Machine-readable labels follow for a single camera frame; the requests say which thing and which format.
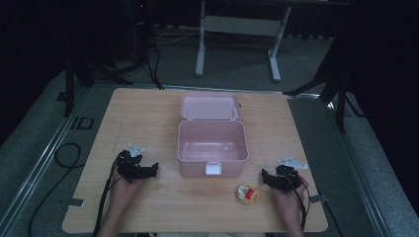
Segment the dark equipment tower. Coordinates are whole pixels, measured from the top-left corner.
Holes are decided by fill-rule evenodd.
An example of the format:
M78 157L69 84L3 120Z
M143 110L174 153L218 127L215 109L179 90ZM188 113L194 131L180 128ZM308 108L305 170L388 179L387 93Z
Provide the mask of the dark equipment tower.
M142 61L152 48L153 19L151 0L129 0L134 28L133 61Z

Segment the pink plastic storage box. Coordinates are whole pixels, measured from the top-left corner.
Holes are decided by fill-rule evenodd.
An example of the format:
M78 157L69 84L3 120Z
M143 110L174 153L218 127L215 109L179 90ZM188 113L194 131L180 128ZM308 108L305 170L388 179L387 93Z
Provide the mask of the pink plastic storage box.
M177 157L181 176L238 177L249 152L237 96L185 92L180 116Z

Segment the person's left hand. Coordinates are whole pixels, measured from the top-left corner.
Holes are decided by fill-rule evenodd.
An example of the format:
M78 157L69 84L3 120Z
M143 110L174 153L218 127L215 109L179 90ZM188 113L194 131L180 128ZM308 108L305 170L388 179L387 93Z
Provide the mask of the person's left hand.
M110 212L123 213L126 211L134 201L144 182L144 179L128 182L118 173L118 169L115 169L110 194Z

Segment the white metal desk frame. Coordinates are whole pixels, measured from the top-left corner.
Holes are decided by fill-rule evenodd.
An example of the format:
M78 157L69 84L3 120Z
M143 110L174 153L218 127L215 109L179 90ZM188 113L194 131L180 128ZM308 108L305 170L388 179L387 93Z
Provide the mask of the white metal desk frame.
M274 46L267 51L267 55L269 59L272 80L274 82L280 82L282 77L277 60L277 54L282 38L284 36L286 26L288 24L291 10L292 7L287 6L285 8L285 12L279 20L224 17L208 15L206 12L206 0L201 0L199 31L200 41L195 74L197 76L202 76L204 74L206 56L206 32L272 37L276 41Z

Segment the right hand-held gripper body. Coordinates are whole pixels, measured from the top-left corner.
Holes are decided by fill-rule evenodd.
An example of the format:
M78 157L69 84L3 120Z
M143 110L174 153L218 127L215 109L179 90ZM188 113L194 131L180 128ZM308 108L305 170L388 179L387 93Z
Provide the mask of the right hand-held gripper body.
M295 160L293 157L288 159L279 159L276 167L277 189L287 193L298 188L301 185L298 169L307 169L308 166Z

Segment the round yellow tin red label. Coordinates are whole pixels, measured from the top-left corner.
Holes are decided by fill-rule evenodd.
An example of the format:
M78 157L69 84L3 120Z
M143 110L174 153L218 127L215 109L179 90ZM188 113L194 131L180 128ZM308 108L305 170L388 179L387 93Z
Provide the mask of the round yellow tin red label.
M252 184L241 184L237 188L237 199L241 204L246 206L254 205L259 195L258 188Z

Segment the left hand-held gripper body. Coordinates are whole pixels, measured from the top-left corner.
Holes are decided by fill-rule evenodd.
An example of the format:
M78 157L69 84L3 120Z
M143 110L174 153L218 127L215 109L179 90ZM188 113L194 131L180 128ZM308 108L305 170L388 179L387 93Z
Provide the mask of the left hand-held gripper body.
M117 156L118 173L130 184L133 180L148 178L147 170L140 166L144 151L144 148L130 143L127 150L121 151Z

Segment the aluminium floor rail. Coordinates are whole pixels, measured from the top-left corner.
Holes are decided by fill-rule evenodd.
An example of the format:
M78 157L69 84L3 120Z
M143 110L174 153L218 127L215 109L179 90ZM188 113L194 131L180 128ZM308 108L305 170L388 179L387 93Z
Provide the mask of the aluminium floor rail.
M313 93L301 93L296 96L286 95L281 91L264 91L264 90L240 90L240 89L223 89L223 88L207 88L207 87L190 87L190 86L176 86L176 85L164 85L164 90L183 90L183 91L207 91L207 92L233 92L233 93L258 93L258 94L278 94L285 95L292 98L307 98L317 99L320 97L319 94Z
M351 103L344 106L335 104L331 111L333 121L338 124L337 134L343 145L353 184L371 227L377 237L390 237L383 186L378 181L389 179L393 182L392 168L367 119L357 107Z
M0 146L0 237L8 235L25 209L88 93L79 89L69 110L56 99L57 92L46 90Z

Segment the black floor tape marks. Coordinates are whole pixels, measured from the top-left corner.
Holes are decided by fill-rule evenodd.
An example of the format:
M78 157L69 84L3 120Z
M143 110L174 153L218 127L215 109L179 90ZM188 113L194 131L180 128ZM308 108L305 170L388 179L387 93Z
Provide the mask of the black floor tape marks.
M94 122L93 118L76 117L70 128L72 130L89 130L93 127Z

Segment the black tripod stand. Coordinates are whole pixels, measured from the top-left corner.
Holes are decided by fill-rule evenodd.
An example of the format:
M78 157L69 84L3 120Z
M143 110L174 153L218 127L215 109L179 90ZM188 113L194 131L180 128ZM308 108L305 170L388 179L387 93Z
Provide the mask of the black tripod stand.
M94 82L92 76L87 72L88 66L92 66L94 69L102 73L106 78L116 81L120 84L132 85L132 82L128 82L126 79L120 77L116 72L112 72L105 66L100 65L93 59L86 55L76 53L72 48L64 50L65 58L65 113L64 116L67 118L75 107L75 89L74 89L74 76L81 79L87 86L91 86Z
M351 72L356 67L360 45L348 31L341 30L333 40L320 66L311 81L302 86L286 91L285 95L295 97L322 83L325 84L319 99L322 103L331 103L337 98L335 121L341 132L344 128L344 113Z

